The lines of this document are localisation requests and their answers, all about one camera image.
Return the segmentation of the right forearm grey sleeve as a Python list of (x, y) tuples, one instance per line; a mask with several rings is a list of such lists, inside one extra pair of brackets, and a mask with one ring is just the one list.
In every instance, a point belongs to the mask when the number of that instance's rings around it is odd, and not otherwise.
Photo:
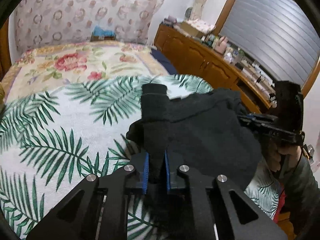
[(308, 159), (302, 156), (281, 182), (296, 239), (319, 239), (319, 187)]

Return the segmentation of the person's right hand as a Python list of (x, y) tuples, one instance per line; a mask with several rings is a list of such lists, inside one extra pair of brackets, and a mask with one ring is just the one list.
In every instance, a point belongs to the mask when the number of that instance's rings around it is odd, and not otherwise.
[(276, 174), (277, 172), (291, 171), (298, 164), (302, 155), (300, 146), (278, 146), (274, 141), (270, 140), (265, 156), (268, 168)]

